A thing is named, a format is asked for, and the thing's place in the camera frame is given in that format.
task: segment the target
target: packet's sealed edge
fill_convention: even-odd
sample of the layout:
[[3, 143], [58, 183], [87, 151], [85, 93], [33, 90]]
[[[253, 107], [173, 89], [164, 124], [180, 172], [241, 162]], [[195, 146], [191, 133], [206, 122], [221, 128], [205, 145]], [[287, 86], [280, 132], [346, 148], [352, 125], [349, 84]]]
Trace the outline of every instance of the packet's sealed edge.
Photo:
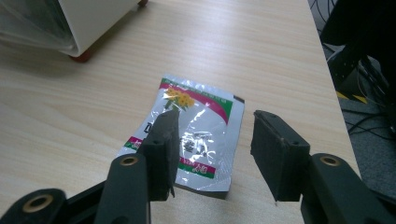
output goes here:
[[134, 153], [161, 113], [180, 111], [180, 159], [176, 183], [201, 191], [228, 191], [243, 100], [215, 87], [165, 75], [151, 112], [119, 151]]

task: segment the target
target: packet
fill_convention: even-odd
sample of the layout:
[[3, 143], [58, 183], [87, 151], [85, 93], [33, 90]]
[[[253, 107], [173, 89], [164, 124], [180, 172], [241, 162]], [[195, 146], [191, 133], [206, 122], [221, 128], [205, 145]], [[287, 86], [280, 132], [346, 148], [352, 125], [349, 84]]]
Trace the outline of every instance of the packet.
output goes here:
[[227, 91], [165, 75], [151, 112], [118, 156], [135, 153], [161, 113], [178, 110], [176, 183], [200, 191], [228, 191], [244, 108], [244, 101]]

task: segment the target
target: light wood surface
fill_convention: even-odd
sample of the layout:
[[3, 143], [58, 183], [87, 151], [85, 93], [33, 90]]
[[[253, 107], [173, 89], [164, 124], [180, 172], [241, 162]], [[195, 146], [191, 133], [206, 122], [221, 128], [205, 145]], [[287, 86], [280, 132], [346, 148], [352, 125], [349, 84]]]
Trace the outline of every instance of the light wood surface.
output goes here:
[[299, 203], [275, 203], [250, 155], [256, 109], [358, 172], [306, 0], [150, 0], [87, 63], [0, 47], [0, 215], [37, 189], [71, 197], [103, 181], [164, 74], [232, 92], [246, 109], [226, 200], [176, 189], [151, 204], [152, 223], [303, 223]]

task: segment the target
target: plastic bag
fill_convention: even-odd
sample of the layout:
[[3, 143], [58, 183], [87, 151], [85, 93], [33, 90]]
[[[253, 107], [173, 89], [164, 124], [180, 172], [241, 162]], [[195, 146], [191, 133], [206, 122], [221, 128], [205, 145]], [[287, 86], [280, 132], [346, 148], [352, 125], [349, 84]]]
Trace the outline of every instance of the plastic bag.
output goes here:
[[0, 40], [46, 49], [75, 46], [58, 1], [0, 0]]
[[139, 148], [161, 113], [180, 111], [180, 151], [176, 183], [201, 191], [228, 191], [245, 104], [231, 93], [165, 76], [151, 112], [120, 150]]

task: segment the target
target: floor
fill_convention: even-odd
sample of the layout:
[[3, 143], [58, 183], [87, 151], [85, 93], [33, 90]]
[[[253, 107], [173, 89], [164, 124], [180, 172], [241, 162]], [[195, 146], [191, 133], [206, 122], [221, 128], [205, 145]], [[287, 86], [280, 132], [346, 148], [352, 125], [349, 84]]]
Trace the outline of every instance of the floor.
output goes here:
[[[312, 15], [318, 29], [323, 29], [333, 8], [332, 0], [308, 0]], [[329, 46], [337, 50], [341, 47]], [[323, 50], [326, 58], [332, 55], [330, 50]], [[379, 71], [379, 64], [372, 59]], [[389, 121], [383, 114], [383, 107], [375, 99], [373, 87], [357, 71], [353, 72], [359, 93], [367, 103], [339, 98], [343, 110], [346, 128], [354, 149], [361, 172], [361, 179], [371, 190], [396, 200], [396, 138], [391, 135]]]

